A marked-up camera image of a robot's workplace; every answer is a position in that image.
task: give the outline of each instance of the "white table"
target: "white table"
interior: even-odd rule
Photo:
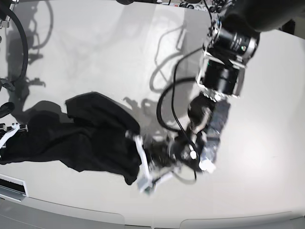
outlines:
[[[208,15],[161,5],[123,6],[100,0],[58,0],[50,4],[54,16],[50,40],[40,50],[43,57],[29,65],[27,72],[28,78],[40,78],[46,86],[29,87],[23,110],[45,100],[60,105],[65,112],[66,99],[97,91],[128,106],[144,133],[164,135],[154,115],[166,86],[161,73],[155,71],[158,43],[157,65],[165,61],[161,69],[169,80],[181,54],[202,44],[210,23]],[[50,25],[45,2],[21,3],[16,13],[30,37],[35,9],[36,32],[43,42]],[[186,29],[183,42],[179,39],[182,28]],[[16,29],[6,33],[7,37],[4,30],[0,31],[1,77],[8,72],[6,45],[14,36],[18,39]],[[78,173],[61,162],[11,164],[0,166],[0,173],[26,181],[30,195],[27,203],[38,199],[118,213],[129,225],[178,228],[185,219],[287,211],[304,215],[304,51],[305,41],[289,34],[271,31],[261,35],[259,49],[246,71],[242,97],[231,101],[217,170],[212,175],[199,176],[193,186],[173,179],[147,197],[138,193],[136,184],[126,185],[121,176]],[[10,56],[9,60],[11,66],[19,63],[17,57]],[[195,56],[184,64],[179,75],[192,76],[197,67]],[[186,107],[196,93],[191,85],[178,87],[177,112],[184,123]],[[8,100],[7,91],[2,89],[0,104]],[[11,116],[1,120],[7,124],[12,121]],[[191,174],[185,169],[185,176],[191,178]]]

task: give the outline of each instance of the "black cord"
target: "black cord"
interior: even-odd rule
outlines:
[[[18,80],[23,79],[27,72],[28,62],[29,62],[28,41],[27,41],[27,37],[24,32],[24,29],[22,27],[22,24],[19,21],[18,17],[15,15],[15,13],[13,11],[11,11],[6,5],[4,5],[4,3],[1,0],[0,0],[0,10],[12,19],[12,21],[15,23],[15,25],[18,29],[18,32],[20,34],[20,37],[21,37],[22,49],[23,49],[22,69],[21,69],[20,76],[17,79],[11,81],[12,84],[15,84]]]
[[[195,82],[195,78],[194,77],[187,77],[187,78],[182,78],[176,81],[176,85],[180,85],[183,83],[194,83]],[[173,88],[173,83],[171,83],[161,94],[158,104],[157,104],[157,120],[159,122],[159,124],[167,130],[173,131],[173,132],[180,132],[181,129],[175,129],[173,127],[168,126],[165,121],[162,118],[162,104],[163,104],[163,100],[165,98],[165,96],[169,93],[169,91]]]
[[[181,131],[182,131],[182,133],[184,134],[184,136],[185,136],[185,138],[187,139],[188,143],[192,146],[192,148],[193,148],[193,150],[194,150],[195,152],[197,152],[197,147],[195,146],[195,143],[192,142],[192,141],[189,139],[189,137],[187,136],[185,130],[183,129],[183,127],[182,127],[181,123],[179,122],[179,119],[178,119],[178,117],[177,117],[177,115],[176,115],[175,107],[174,107],[174,99],[175,99],[176,75],[177,75],[177,69],[178,69],[179,64],[180,64],[184,59],[186,59],[186,58],[192,56],[193,54],[197,53],[197,52],[200,51],[200,50],[202,50],[202,47],[200,47],[200,48],[198,48],[198,49],[196,49],[196,50],[194,50],[194,51],[192,51],[192,52],[186,54],[183,58],[181,58],[181,59],[177,62],[176,66],[175,66],[175,69],[174,69],[174,72],[173,72],[173,94],[172,94],[172,106],[171,106],[171,107],[172,107],[173,117],[175,118],[175,120],[176,120],[178,126],[180,127],[180,129],[181,129]]]
[[[196,183],[197,181],[197,174],[196,171],[194,170],[194,180],[187,180],[182,178],[181,176],[179,176],[178,174],[176,174],[175,172],[172,172],[173,175],[175,176],[175,178],[177,178],[179,181],[181,181],[182,183],[186,184],[186,185],[193,185]]]
[[[205,4],[206,9],[207,9],[207,10],[208,10],[208,12],[209,12],[210,19],[211,19],[211,24],[212,24],[213,19],[212,19],[212,14],[211,14],[211,11],[210,11],[210,9],[209,9],[208,5],[206,4],[206,1],[205,1],[205,0],[203,0],[203,2],[204,2],[204,4]]]

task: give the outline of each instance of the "black garment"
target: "black garment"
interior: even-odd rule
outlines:
[[[139,124],[109,98],[89,93],[66,101],[73,123],[61,123],[58,114],[39,111],[29,132],[10,138],[1,149],[1,165],[13,162],[60,160],[78,172],[121,174],[131,185],[137,178],[140,157],[126,130],[139,134]]]

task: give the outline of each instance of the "table surface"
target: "table surface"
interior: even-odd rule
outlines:
[[[14,101],[17,120],[39,101],[65,112],[65,100],[97,91],[126,106],[151,135],[166,134],[155,117],[156,103],[177,59],[200,47],[210,23],[196,10],[98,0],[27,2],[15,12],[28,36],[28,79],[17,96],[2,89],[0,104]],[[14,26],[0,35],[0,77],[6,77],[20,71],[22,52]],[[198,55],[187,60],[179,77],[194,76],[198,62]],[[217,170],[199,176],[195,185],[172,179],[148,197],[121,176],[78,173],[58,161],[0,166],[0,173],[24,179],[31,198],[118,213],[130,225],[176,228],[185,219],[304,215],[304,62],[304,40],[280,31],[262,33],[242,97],[230,100]],[[183,123],[197,92],[191,84],[177,89],[175,106]],[[173,120],[166,107],[164,115]],[[186,168],[183,174],[192,173]]]

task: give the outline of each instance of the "black cloth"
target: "black cloth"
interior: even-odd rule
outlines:
[[[140,157],[126,130],[139,134],[139,124],[109,98],[89,93],[66,101],[73,123],[61,123],[59,115],[37,112],[29,132],[10,138],[1,149],[0,164],[59,160],[78,172],[108,171],[121,174],[131,185],[137,178]]]

